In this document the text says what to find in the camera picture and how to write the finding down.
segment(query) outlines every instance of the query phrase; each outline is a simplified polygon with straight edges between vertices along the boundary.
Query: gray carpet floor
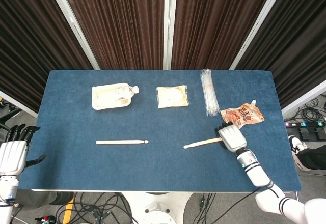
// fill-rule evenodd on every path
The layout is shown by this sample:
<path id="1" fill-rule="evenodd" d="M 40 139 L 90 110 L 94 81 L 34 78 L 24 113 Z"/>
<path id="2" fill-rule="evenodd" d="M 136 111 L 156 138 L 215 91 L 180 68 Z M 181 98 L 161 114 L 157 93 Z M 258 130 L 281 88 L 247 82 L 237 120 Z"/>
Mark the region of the gray carpet floor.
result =
<path id="1" fill-rule="evenodd" d="M 323 106 L 326 102 L 325 97 L 318 96 L 319 106 Z M 0 109 L 0 116 L 7 113 L 6 109 Z M 295 111 L 291 111 L 286 114 L 285 117 L 293 116 Z M 10 119 L 7 122 L 8 126 L 13 126 L 15 124 L 26 123 L 27 125 L 35 125 L 36 118 L 30 116 L 25 112 L 21 112 L 16 117 Z M 6 131 L 0 130 L 0 141 L 5 138 Z M 325 142 L 308 142 L 307 146 L 310 148 L 317 148 Z M 302 184 L 302 190 L 299 193 L 300 201 L 305 203 L 306 201 L 314 198 L 326 198 L 326 177 L 323 176 L 313 176 L 307 173 L 297 170 Z M 309 173 L 323 174 L 326 175 L 326 171 L 310 171 Z M 245 193 L 217 193 L 216 198 L 211 206 L 210 212 L 208 213 L 207 223 L 213 222 L 217 217 L 219 217 L 224 211 L 226 211 L 232 204 L 244 197 Z M 294 193 L 287 194 L 290 197 L 294 197 Z M 99 193 L 87 192 L 85 193 L 84 201 L 85 203 L 93 203 L 99 196 Z M 199 203 L 202 194 L 195 193 L 191 196 L 187 203 L 184 212 L 184 223 L 193 223 L 194 218 L 199 211 Z M 55 215 L 58 210 L 58 206 L 44 205 L 40 208 L 33 210 L 22 210 L 18 214 L 18 218 L 24 220 L 28 224 L 36 223 L 34 221 L 35 217 L 41 217 L 45 215 Z M 128 218 L 123 216 L 123 213 L 117 212 L 116 216 L 120 220 L 121 224 L 129 223 Z M 21 223 L 17 220 L 13 222 L 14 224 Z M 107 219 L 105 223 L 115 223 L 112 219 Z M 244 201 L 236 205 L 231 211 L 229 211 L 218 223 L 243 223 L 243 224 L 253 224 L 253 223 L 279 223 L 286 224 L 292 223 L 285 217 L 265 213 L 261 211 L 255 203 L 254 194 Z"/>

